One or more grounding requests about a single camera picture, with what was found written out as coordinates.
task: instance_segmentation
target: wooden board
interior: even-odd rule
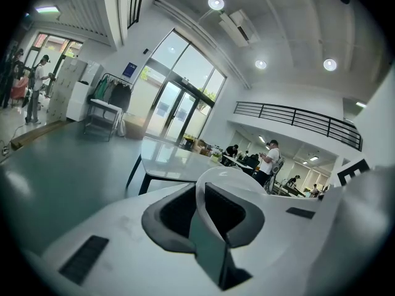
[[[69,123],[70,123],[69,121],[55,121],[53,123],[36,128],[32,131],[29,131],[28,133],[20,135],[19,137],[16,137],[13,140],[11,140],[11,147],[13,150],[18,150],[21,147],[34,141],[36,138],[39,138],[40,136],[47,134],[53,130],[56,130],[60,127],[63,127]]]

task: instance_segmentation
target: blue sign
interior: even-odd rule
[[[126,66],[125,70],[123,71],[122,75],[123,76],[127,76],[128,78],[130,78],[133,74],[133,72],[135,72],[137,66],[133,65],[131,62]]]

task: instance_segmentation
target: recessed ceiling light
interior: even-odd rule
[[[36,11],[38,13],[59,12],[57,7],[37,7]]]
[[[255,62],[255,66],[256,66],[258,69],[265,69],[266,66],[267,66],[267,64],[266,64],[266,62],[264,62],[263,60],[257,60],[257,61]]]
[[[323,67],[329,72],[335,70],[337,66],[338,66],[337,63],[330,58],[328,58],[326,61],[323,62]]]
[[[363,104],[363,103],[361,103],[361,102],[357,102],[357,103],[355,103],[355,104],[357,104],[357,105],[360,106],[360,107],[366,108],[366,104]]]
[[[223,0],[209,0],[209,7],[213,10],[221,10],[224,6]]]

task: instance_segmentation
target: black metal railing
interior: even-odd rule
[[[362,150],[362,137],[354,125],[323,114],[283,105],[241,101],[237,102],[234,113],[279,121],[315,131],[359,151]]]
[[[140,18],[141,1],[143,0],[128,0],[128,28],[137,23]]]

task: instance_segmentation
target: ceiling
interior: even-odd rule
[[[203,27],[251,86],[309,84],[368,101],[389,68],[385,38],[358,0],[224,0],[225,13],[242,9],[259,36],[246,47],[225,33],[207,0],[166,1]],[[336,71],[323,68],[327,58]],[[255,68],[257,60],[267,68]]]
[[[336,155],[303,141],[247,125],[234,124],[234,127],[239,133],[255,145],[262,145],[263,149],[265,148],[265,144],[259,139],[259,136],[262,136],[265,142],[270,142],[272,139],[276,139],[279,143],[282,155],[299,163],[307,162],[307,167],[313,168],[326,175],[330,175],[333,165],[335,164],[337,158]],[[310,161],[313,156],[318,157],[314,162]]]
[[[354,121],[355,117],[364,109],[356,103],[355,100],[343,98],[343,117],[346,120]]]
[[[35,7],[56,6],[60,13],[39,14]],[[37,0],[29,11],[37,27],[65,30],[109,44],[97,0]]]

